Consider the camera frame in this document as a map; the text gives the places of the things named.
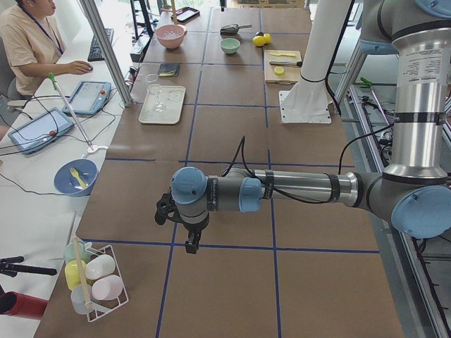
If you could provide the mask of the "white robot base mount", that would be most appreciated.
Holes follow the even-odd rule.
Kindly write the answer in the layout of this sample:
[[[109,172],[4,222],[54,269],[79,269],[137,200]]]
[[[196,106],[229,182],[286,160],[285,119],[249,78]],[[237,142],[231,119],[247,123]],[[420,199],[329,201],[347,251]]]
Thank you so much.
[[[353,5],[351,0],[318,2],[300,68],[300,79],[290,91],[280,92],[280,115],[283,123],[331,123],[326,79]]]

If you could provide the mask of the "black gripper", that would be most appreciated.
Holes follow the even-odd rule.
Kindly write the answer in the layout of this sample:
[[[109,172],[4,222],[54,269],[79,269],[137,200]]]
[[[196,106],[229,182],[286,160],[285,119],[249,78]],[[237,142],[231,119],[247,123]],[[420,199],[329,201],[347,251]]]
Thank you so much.
[[[207,215],[205,217],[202,216],[200,221],[182,219],[171,193],[163,194],[156,202],[154,219],[158,225],[164,225],[167,220],[183,224],[184,228],[189,232],[185,241],[185,250],[188,254],[197,252],[197,233],[201,233],[208,225]]]

